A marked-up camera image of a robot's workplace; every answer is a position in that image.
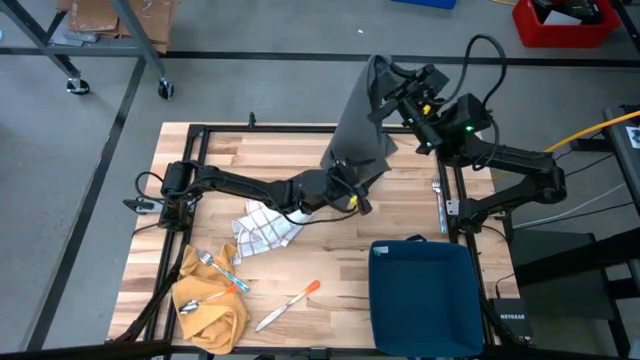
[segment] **blue fabric bin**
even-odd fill
[[[439,7],[442,9],[453,9],[456,6],[456,0],[392,0],[395,2],[405,2],[409,4]]]
[[[369,303],[376,348],[407,357],[463,357],[483,350],[469,251],[437,242],[376,241]]]

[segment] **yellow towel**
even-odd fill
[[[233,274],[229,259],[235,253],[235,247],[225,244],[214,257],[214,262]],[[191,314],[181,315],[178,310],[190,300],[204,299],[231,285],[231,280],[212,266],[201,263],[195,249],[187,246],[180,268],[180,280],[172,289],[173,303],[185,340],[190,340],[197,347],[213,354],[231,352],[250,320],[238,293],[200,303],[198,309]]]

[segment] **checkered cloth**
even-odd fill
[[[245,257],[287,246],[302,230],[302,226],[290,223],[280,213],[268,209],[261,202],[247,200],[246,206],[247,216],[231,223],[238,241],[238,253],[232,259],[234,265],[240,264]],[[311,218],[311,215],[300,211],[287,216],[295,222],[306,222]]]

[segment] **cart wheel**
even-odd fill
[[[89,83],[84,80],[80,80],[80,88],[73,86],[73,83],[69,80],[67,81],[67,92],[74,95],[86,95],[91,92],[91,88],[89,87]]]
[[[173,87],[173,83],[168,80],[159,80],[158,81],[158,95],[165,100],[169,100],[173,97],[173,93],[175,88]]]

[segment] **red box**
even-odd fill
[[[543,25],[538,21],[531,0],[518,1],[513,9],[513,20],[526,47],[595,48],[620,26],[618,14],[609,0],[595,0],[595,3],[602,12],[602,23],[597,25]]]

